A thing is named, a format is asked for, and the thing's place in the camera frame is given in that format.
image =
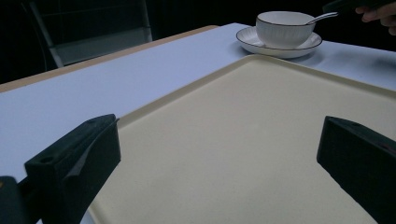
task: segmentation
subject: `white bowl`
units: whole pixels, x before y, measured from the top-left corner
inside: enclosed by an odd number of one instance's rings
[[[257,36],[268,47],[295,49],[312,35],[316,24],[306,23],[313,19],[313,16],[301,12],[263,12],[256,19]]]
[[[236,33],[236,38],[241,47],[250,53],[263,54],[280,59],[292,59],[313,52],[321,43],[320,35],[312,32],[312,35],[299,47],[295,49],[271,49],[257,37],[256,27],[244,28]]]

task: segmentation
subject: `finger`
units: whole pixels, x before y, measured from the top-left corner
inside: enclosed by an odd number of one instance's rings
[[[364,12],[363,16],[361,17],[361,20],[364,22],[378,20],[378,17],[376,15],[376,10],[370,9],[370,10]]]
[[[380,20],[383,26],[396,26],[396,18],[394,16],[389,16]]]
[[[390,35],[396,35],[396,27],[389,27],[388,31]]]
[[[392,15],[396,15],[396,2],[379,7],[376,10],[375,19],[383,19]]]
[[[370,8],[368,8],[368,7],[357,7],[357,8],[355,8],[355,12],[358,13],[358,14],[363,14],[364,12],[369,11],[369,10],[370,10]]]

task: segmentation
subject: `table edge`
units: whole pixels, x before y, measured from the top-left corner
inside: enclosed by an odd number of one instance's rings
[[[120,50],[120,51],[117,51],[114,53],[110,53],[110,54],[107,54],[107,55],[104,55],[101,57],[97,57],[97,58],[93,58],[93,59],[83,61],[80,63],[71,64],[71,65],[68,65],[65,67],[50,70],[48,72],[44,72],[44,73],[40,73],[37,75],[32,75],[30,77],[24,77],[21,79],[10,81],[10,82],[4,83],[4,84],[0,84],[0,92],[12,91],[12,90],[15,90],[15,89],[23,87],[23,86],[31,85],[31,84],[34,84],[34,83],[37,83],[37,82],[40,82],[40,81],[43,81],[46,79],[64,75],[64,74],[76,71],[78,69],[89,67],[89,66],[92,66],[95,64],[110,61],[110,60],[113,60],[113,59],[116,59],[116,58],[119,58],[119,57],[122,57],[122,56],[125,56],[128,54],[133,54],[133,53],[136,53],[143,49],[153,48],[153,47],[159,46],[161,44],[165,44],[165,43],[168,43],[168,42],[171,42],[174,40],[178,40],[183,37],[187,37],[189,35],[196,35],[201,32],[208,31],[208,30],[211,30],[211,29],[214,29],[217,27],[218,27],[217,25],[207,25],[207,26],[204,26],[201,28],[197,28],[197,29],[185,32],[185,33],[181,33],[178,35],[172,35],[172,36],[169,36],[166,38],[151,41],[151,42],[148,42],[148,43],[145,43],[145,44],[142,44],[139,46],[135,46],[132,48],[123,49],[123,50]]]

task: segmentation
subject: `spoon handle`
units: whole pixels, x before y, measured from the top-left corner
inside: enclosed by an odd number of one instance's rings
[[[320,15],[318,17],[315,17],[312,21],[309,21],[306,24],[312,24],[314,22],[317,22],[317,21],[320,21],[320,20],[323,20],[323,19],[326,19],[326,18],[330,18],[330,17],[335,17],[335,16],[338,16],[338,12],[328,12],[328,13],[325,13],[325,14]]]

